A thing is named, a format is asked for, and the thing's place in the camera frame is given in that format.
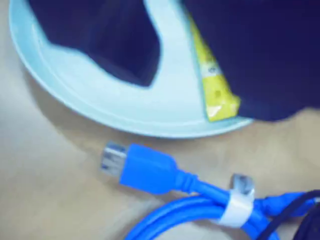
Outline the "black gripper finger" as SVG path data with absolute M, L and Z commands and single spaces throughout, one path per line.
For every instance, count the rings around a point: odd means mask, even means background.
M 29 0 L 47 39 L 80 51 L 114 77 L 151 85 L 160 40 L 142 0 Z
M 317 0 L 186 0 L 215 56 L 238 115 L 278 121 L 320 107 Z

